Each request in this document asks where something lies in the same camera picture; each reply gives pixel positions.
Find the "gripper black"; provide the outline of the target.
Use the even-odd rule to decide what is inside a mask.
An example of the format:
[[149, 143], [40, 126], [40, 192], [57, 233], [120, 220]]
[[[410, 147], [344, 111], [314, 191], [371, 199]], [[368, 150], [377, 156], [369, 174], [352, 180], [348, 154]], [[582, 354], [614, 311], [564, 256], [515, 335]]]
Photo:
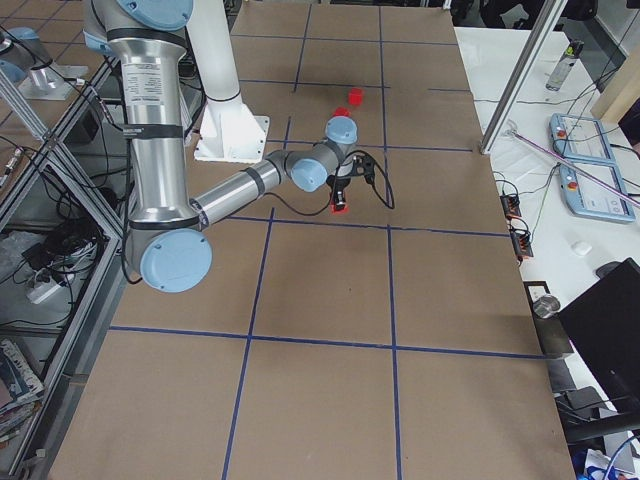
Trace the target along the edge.
[[345, 189], [350, 184], [349, 176], [336, 176], [333, 181], [333, 205], [347, 206]]

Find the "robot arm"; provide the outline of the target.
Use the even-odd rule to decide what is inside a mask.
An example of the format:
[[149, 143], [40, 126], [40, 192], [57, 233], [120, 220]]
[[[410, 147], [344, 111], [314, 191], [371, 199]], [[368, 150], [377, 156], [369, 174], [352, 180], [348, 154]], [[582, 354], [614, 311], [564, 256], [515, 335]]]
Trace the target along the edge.
[[[330, 119], [324, 137], [306, 151], [265, 152], [269, 121], [242, 99], [221, 2], [88, 1], [84, 13], [88, 47], [121, 65], [123, 131], [134, 152], [137, 191], [124, 249], [149, 286], [176, 293], [197, 285], [213, 260], [205, 229], [284, 181], [313, 192], [346, 173], [357, 142], [348, 117]], [[178, 68], [187, 53], [194, 55], [205, 96], [197, 158], [244, 164], [194, 198], [186, 186], [188, 125]]]

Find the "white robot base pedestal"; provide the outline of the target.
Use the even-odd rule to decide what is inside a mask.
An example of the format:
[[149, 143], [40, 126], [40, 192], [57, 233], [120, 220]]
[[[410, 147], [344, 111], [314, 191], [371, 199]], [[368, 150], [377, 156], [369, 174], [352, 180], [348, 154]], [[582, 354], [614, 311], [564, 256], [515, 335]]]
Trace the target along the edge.
[[253, 115], [242, 99], [224, 3], [195, 0], [187, 32], [206, 99], [195, 157], [260, 161], [269, 119]]

